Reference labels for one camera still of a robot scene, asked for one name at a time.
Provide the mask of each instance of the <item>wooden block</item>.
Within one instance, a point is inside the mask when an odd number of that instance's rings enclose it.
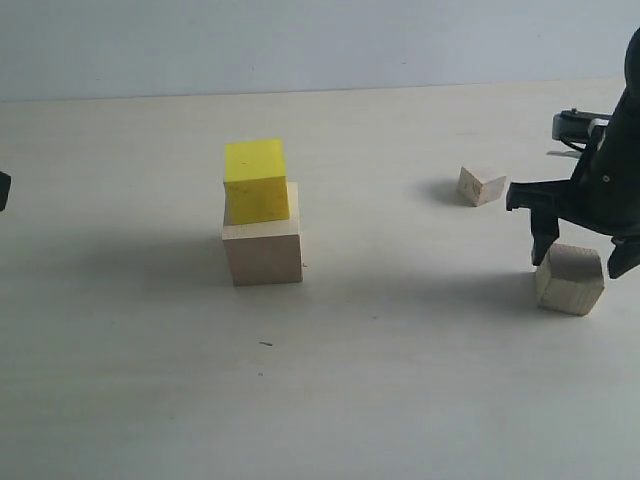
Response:
[[[458,179],[458,192],[473,206],[478,207],[498,200],[506,182],[506,175],[497,173],[491,166],[462,167]]]
[[[233,224],[289,218],[282,141],[268,139],[228,144],[224,186]]]
[[[598,252],[554,243],[536,269],[538,306],[572,315],[588,315],[604,291]]]
[[[287,183],[289,210],[285,220],[234,225],[228,204],[222,240],[236,286],[302,281],[298,186]]]

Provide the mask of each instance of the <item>table surface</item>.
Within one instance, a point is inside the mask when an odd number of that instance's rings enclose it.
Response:
[[[568,177],[552,116],[622,86],[0,104],[0,476],[639,478],[640,271],[542,311],[528,212],[455,193]],[[268,137],[305,280],[234,288],[224,145]]]

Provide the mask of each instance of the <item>black object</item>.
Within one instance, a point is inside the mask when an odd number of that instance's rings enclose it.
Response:
[[[559,219],[612,237],[611,278],[640,265],[640,29],[624,72],[626,87],[612,115],[573,109],[554,117],[554,139],[585,144],[576,148],[582,153],[570,179],[509,186],[507,210],[530,210],[533,265],[559,238]]]
[[[0,172],[0,212],[7,207],[10,189],[11,177],[4,172]]]

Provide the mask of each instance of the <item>wooden cube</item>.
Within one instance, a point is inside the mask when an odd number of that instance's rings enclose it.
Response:
[[[502,196],[506,175],[501,175],[489,165],[462,167],[458,178],[458,192],[475,207],[498,200]]]
[[[228,144],[224,186],[233,224],[289,218],[282,141],[268,139]]]
[[[604,291],[598,252],[554,243],[536,269],[538,306],[572,315],[588,315]]]
[[[228,203],[222,240],[236,286],[302,281],[298,186],[287,183],[291,215],[285,220],[234,225]]]

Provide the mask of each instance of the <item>yellow block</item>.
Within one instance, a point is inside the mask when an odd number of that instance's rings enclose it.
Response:
[[[224,185],[234,225],[285,220],[290,216],[280,139],[228,144]]]

